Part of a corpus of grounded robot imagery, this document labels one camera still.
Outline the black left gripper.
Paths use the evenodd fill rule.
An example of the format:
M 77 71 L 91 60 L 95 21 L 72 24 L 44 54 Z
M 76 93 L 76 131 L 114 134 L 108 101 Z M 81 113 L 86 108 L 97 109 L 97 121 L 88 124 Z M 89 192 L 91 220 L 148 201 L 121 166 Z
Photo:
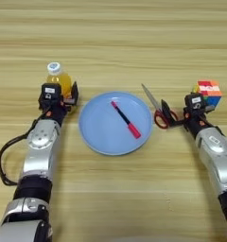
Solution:
M 60 101 L 44 100 L 43 93 L 38 98 L 39 110 L 43 112 L 42 119 L 50 119 L 56 121 L 60 126 L 65 116 L 71 109 L 77 105 L 79 99 L 79 89 L 75 81 L 71 89 L 72 99 L 64 99 Z

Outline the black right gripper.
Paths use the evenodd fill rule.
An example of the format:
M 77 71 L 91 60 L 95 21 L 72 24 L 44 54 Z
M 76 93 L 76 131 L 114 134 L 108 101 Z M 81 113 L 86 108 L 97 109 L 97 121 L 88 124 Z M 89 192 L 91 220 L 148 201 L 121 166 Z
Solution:
M 185 106 L 183 108 L 182 119 L 169 108 L 168 104 L 163 99 L 161 100 L 161 107 L 164 120 L 168 127 L 184 126 L 194 138 L 197 137 L 201 130 L 213 128 L 213 125 L 206 119 L 206 114 L 214 109 L 213 106 L 198 105 L 196 108 Z

